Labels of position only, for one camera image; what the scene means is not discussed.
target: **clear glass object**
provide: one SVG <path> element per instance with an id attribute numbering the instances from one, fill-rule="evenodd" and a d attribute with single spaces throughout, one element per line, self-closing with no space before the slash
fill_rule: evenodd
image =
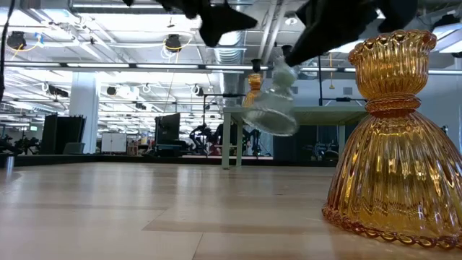
<path id="1" fill-rule="evenodd" d="M 298 67 L 289 67 L 284 58 L 280 58 L 274 68 L 272 86 L 263 92 L 255 92 L 252 104 L 243 114 L 244 121 L 273 135 L 295 134 L 298 123 L 292 111 L 294 98 L 290 87 L 297 76 Z"/>
<path id="2" fill-rule="evenodd" d="M 416 112 L 428 78 L 430 32 L 396 31 L 349 54 L 370 115 L 346 143 L 324 217 L 369 238 L 462 249 L 462 157 Z"/>

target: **exposed ductwork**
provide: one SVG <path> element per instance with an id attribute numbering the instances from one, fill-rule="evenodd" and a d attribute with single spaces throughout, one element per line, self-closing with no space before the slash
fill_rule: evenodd
<path id="1" fill-rule="evenodd" d="M 242 12 L 244 6 L 237 5 L 235 6 L 236 10 Z M 229 32 L 224 34 L 219 41 L 220 46 L 232 47 L 232 46 L 241 46 L 245 41 L 244 32 Z M 226 48 L 217 48 L 214 49 L 215 59 L 219 64 L 241 64 L 243 62 L 244 51 L 238 49 L 226 49 Z M 220 74 L 220 89 L 223 93 L 244 93 L 244 84 L 243 79 L 241 79 L 240 74 L 235 73 L 221 73 Z M 238 99 L 228 98 L 225 99 L 226 106 L 236 105 Z"/>

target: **fluorescent light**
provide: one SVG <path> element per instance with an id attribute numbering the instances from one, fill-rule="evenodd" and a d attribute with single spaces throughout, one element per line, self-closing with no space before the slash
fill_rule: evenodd
<path id="1" fill-rule="evenodd" d="M 436 35 L 436 38 L 443 39 L 444 37 L 448 36 L 449 34 L 453 33 L 456 30 L 447 30 L 447 31 L 440 31 L 438 32 L 436 29 L 433 31 L 433 34 Z"/>
<path id="2" fill-rule="evenodd" d="M 300 69 L 301 72 L 318 72 L 318 67 L 304 67 Z"/>
<path id="3" fill-rule="evenodd" d="M 70 67 L 81 68 L 129 68 L 128 64 L 67 64 Z"/>
<path id="4" fill-rule="evenodd" d="M 207 69 L 252 69 L 252 66 L 242 66 L 242 65 L 206 65 L 205 66 Z"/>
<path id="5" fill-rule="evenodd" d="M 11 62 L 5 61 L 5 66 L 61 66 L 59 63 L 55 62 Z"/>
<path id="6" fill-rule="evenodd" d="M 322 72 L 336 72 L 337 68 L 321 68 Z"/>
<path id="7" fill-rule="evenodd" d="M 298 20 L 295 17 L 290 17 L 286 19 L 286 25 L 295 25 L 297 24 Z"/>
<path id="8" fill-rule="evenodd" d="M 349 53 L 350 51 L 352 51 L 354 49 L 354 47 L 358 44 L 358 43 L 362 43 L 364 40 L 356 40 L 354 42 L 351 42 L 351 43 L 347 43 L 345 45 L 342 45 L 338 48 L 335 48 L 335 49 L 332 49 L 330 50 L 329 52 L 339 52 L 339 53 Z"/>
<path id="9" fill-rule="evenodd" d="M 457 43 L 454 43 L 453 45 L 442 49 L 440 52 L 441 53 L 459 53 L 462 51 L 462 40 L 458 41 Z"/>
<path id="10" fill-rule="evenodd" d="M 12 93 L 8 93 L 8 92 L 4 92 L 4 93 L 3 93 L 3 96 L 4 96 L 4 97 L 10 97 L 10 98 L 19 98 L 18 95 L 15 95 L 15 94 L 12 94 Z"/>
<path id="11" fill-rule="evenodd" d="M 198 69 L 197 65 L 186 64 L 137 64 L 140 69 Z"/>
<path id="12" fill-rule="evenodd" d="M 114 9 L 161 9 L 163 8 L 160 4 L 134 4 L 128 7 L 126 4 L 73 4 L 74 8 L 114 8 Z"/>
<path id="13" fill-rule="evenodd" d="M 5 126 L 29 126 L 29 123 L 0 123 Z"/>
<path id="14" fill-rule="evenodd" d="M 428 73 L 432 75 L 462 75 L 462 70 L 430 69 Z"/>
<path id="15" fill-rule="evenodd" d="M 23 102 L 10 101 L 10 104 L 14 106 L 15 108 L 19 108 L 19 109 L 27 109 L 27 110 L 34 109 L 31 105 L 28 105 Z"/>

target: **amber glass vase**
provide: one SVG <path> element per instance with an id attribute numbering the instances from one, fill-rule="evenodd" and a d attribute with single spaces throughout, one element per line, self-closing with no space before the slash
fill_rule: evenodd
<path id="1" fill-rule="evenodd" d="M 461 154 L 416 112 L 436 41 L 427 31 L 396 31 L 350 53 L 370 115 L 337 165 L 323 208 L 332 224 L 389 242 L 462 249 Z"/>
<path id="2" fill-rule="evenodd" d="M 243 107 L 249 108 L 257 95 L 260 93 L 261 86 L 261 75 L 258 73 L 250 74 L 248 76 L 248 84 L 250 85 L 250 91 L 244 98 Z"/>

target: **computer monitor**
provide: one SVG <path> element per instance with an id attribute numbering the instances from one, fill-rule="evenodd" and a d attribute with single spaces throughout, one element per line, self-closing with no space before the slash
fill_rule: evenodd
<path id="1" fill-rule="evenodd" d="M 180 136 L 180 113 L 156 118 L 156 144 L 171 144 Z"/>

